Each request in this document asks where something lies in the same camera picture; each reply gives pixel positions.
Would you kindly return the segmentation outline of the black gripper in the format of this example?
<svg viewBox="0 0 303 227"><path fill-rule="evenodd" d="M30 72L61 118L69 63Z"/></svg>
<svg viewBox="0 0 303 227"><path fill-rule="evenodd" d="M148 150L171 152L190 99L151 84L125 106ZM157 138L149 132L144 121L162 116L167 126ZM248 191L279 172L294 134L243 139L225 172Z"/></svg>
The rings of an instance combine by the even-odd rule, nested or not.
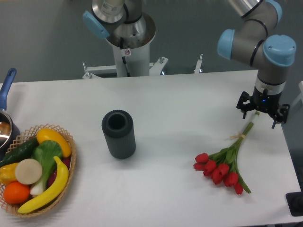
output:
<svg viewBox="0 0 303 227"><path fill-rule="evenodd" d="M236 108L243 113L243 119L246 118L247 112L252 110L273 114L273 124L271 128L274 129L277 124L287 122L288 113L290 111L289 104L279 105L281 94L281 92L271 94L270 90L267 88L264 92L263 89L257 88L255 85L252 96L245 91L242 92Z"/></svg>

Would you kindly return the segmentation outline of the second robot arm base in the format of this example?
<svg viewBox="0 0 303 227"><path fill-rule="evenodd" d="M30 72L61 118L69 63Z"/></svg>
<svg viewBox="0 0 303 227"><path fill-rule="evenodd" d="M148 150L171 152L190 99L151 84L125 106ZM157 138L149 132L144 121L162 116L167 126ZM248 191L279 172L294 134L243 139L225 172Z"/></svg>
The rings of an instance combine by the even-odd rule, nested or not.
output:
<svg viewBox="0 0 303 227"><path fill-rule="evenodd" d="M103 40L109 37L142 40L147 33L141 0L94 0L82 20L88 30Z"/></svg>

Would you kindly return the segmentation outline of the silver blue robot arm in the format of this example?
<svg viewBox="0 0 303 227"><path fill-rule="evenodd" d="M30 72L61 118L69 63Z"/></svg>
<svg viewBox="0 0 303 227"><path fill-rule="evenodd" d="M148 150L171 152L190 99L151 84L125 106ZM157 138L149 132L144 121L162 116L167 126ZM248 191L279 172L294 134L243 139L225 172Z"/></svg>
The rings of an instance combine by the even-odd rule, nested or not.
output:
<svg viewBox="0 0 303 227"><path fill-rule="evenodd" d="M229 4L243 19L240 30L227 29L219 38L220 56L257 69L253 94L242 92L237 109L243 114L256 110L268 114L273 124L286 123L289 104L280 104L289 70L294 63L295 41L272 32L282 17L274 0L231 0Z"/></svg>

